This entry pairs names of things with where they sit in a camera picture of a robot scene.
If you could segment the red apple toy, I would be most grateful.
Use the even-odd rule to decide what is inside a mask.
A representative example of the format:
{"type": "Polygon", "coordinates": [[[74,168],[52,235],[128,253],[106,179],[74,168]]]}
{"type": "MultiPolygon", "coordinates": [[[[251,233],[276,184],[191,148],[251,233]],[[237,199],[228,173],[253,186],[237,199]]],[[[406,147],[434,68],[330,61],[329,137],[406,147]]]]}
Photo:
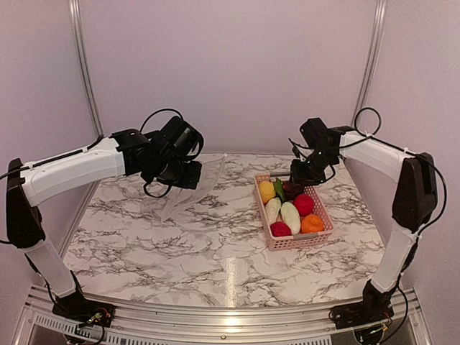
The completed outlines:
{"type": "Polygon", "coordinates": [[[298,210],[298,213],[301,217],[310,215],[315,207],[315,201],[309,195],[306,194],[298,195],[295,198],[293,204],[298,210]]]}

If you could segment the white radish with leaves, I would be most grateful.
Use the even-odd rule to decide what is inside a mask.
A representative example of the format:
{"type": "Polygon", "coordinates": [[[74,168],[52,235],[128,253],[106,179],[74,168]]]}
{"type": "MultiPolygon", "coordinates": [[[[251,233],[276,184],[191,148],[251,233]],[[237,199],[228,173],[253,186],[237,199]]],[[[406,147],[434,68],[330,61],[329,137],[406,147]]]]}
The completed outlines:
{"type": "Polygon", "coordinates": [[[300,233],[300,228],[301,228],[300,215],[298,213],[298,210],[293,204],[294,200],[287,201],[285,199],[283,189],[282,189],[283,182],[284,181],[281,181],[281,179],[279,178],[276,178],[274,182],[274,187],[275,187],[277,197],[282,202],[282,206],[280,209],[281,219],[285,224],[287,224],[290,227],[292,235],[296,235],[300,233]]]}

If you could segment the clear zip top bag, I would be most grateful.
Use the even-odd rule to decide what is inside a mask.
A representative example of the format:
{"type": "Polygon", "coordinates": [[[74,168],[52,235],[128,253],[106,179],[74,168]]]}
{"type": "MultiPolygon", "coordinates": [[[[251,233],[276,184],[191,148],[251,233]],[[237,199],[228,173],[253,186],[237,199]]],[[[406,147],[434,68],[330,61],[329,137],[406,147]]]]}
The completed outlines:
{"type": "Polygon", "coordinates": [[[197,188],[184,189],[173,187],[166,197],[165,206],[160,214],[160,221],[166,222],[176,214],[203,200],[216,186],[224,172],[227,154],[217,155],[213,160],[202,163],[201,177],[197,188]]]}

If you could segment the dark red fuzzy fruit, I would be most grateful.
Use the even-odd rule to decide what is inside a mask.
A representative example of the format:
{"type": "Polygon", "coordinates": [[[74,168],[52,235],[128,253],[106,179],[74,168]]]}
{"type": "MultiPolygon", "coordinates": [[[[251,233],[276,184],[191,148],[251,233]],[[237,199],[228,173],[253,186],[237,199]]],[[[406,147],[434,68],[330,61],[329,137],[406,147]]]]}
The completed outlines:
{"type": "Polygon", "coordinates": [[[274,237],[284,237],[292,235],[290,227],[282,221],[278,221],[271,224],[270,230],[274,237]]]}

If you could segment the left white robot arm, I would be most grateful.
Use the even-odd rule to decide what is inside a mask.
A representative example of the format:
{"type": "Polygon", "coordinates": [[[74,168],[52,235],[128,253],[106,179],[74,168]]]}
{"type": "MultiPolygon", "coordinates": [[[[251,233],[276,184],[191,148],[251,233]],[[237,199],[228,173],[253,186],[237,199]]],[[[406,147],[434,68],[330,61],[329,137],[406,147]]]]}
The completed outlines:
{"type": "Polygon", "coordinates": [[[157,181],[173,187],[195,189],[201,176],[197,156],[204,138],[184,125],[143,134],[127,129],[99,142],[24,164],[10,162],[6,187],[6,235],[49,284],[62,307],[76,320],[91,313],[78,281],[66,267],[42,228],[41,203],[83,185],[140,174],[144,184],[157,181]]]}

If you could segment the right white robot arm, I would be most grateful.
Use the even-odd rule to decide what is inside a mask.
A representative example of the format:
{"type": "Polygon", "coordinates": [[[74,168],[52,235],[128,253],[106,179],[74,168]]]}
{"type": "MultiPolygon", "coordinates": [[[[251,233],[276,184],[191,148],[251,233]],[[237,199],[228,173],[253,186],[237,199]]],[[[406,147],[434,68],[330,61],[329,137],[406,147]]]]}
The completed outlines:
{"type": "Polygon", "coordinates": [[[401,274],[410,265],[423,230],[433,223],[438,205],[437,170],[433,156],[415,153],[365,134],[350,126],[328,128],[319,118],[300,127],[306,144],[294,143],[291,178],[297,183],[319,185],[324,170],[341,158],[355,160],[383,173],[396,183],[392,202],[392,231],[382,260],[356,306],[356,316],[373,321],[384,310],[380,296],[394,292],[401,274]]]}

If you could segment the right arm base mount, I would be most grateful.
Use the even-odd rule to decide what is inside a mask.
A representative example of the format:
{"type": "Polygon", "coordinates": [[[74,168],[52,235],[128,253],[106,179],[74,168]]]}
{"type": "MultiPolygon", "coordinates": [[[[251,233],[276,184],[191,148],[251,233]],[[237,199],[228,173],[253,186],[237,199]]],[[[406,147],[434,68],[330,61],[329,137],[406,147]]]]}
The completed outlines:
{"type": "Polygon", "coordinates": [[[334,306],[328,314],[337,329],[363,326],[368,323],[382,321],[394,316],[391,297],[395,289],[381,293],[370,282],[362,292],[359,302],[334,306]]]}

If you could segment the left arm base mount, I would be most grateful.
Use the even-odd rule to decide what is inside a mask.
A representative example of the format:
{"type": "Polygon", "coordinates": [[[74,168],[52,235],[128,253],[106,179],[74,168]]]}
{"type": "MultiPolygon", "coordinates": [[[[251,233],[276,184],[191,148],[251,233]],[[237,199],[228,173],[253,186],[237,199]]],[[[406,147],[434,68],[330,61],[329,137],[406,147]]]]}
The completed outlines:
{"type": "Polygon", "coordinates": [[[52,312],[55,315],[85,324],[88,322],[94,324],[95,320],[98,320],[104,327],[111,325],[115,311],[114,305],[87,299],[78,283],[76,283],[75,292],[64,298],[59,298],[57,295],[53,297],[50,288],[48,288],[48,293],[53,302],[52,312]]]}

